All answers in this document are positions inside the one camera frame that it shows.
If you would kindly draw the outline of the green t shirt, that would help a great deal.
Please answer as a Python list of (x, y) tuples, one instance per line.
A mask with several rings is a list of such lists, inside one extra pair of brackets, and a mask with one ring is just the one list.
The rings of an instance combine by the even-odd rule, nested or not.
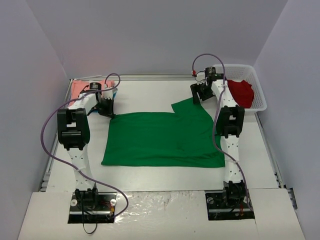
[(172, 112), (133, 112), (111, 119), (103, 166), (223, 168), (214, 121), (191, 98)]

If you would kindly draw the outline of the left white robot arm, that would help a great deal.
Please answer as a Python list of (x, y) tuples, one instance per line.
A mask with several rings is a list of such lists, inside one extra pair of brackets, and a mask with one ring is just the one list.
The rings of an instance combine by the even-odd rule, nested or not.
[(66, 149), (72, 165), (76, 167), (75, 198), (89, 209), (97, 208), (101, 203), (93, 178), (88, 157), (90, 126), (88, 115), (97, 111), (101, 116), (113, 119), (114, 100), (117, 93), (114, 81), (104, 84), (91, 82), (89, 89), (82, 90), (78, 98), (67, 108), (57, 111), (58, 141)]

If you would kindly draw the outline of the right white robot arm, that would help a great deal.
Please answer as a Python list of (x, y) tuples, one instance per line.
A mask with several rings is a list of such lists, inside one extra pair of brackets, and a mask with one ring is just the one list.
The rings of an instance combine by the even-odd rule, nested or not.
[(196, 83), (190, 86), (193, 103), (217, 98), (213, 120), (213, 144), (224, 155), (224, 187), (222, 202), (229, 207), (240, 199), (248, 199), (249, 191), (244, 172), (240, 167), (240, 134), (243, 130), (245, 109), (237, 104), (229, 90), (225, 73), (217, 73), (213, 66), (203, 71), (192, 70)]

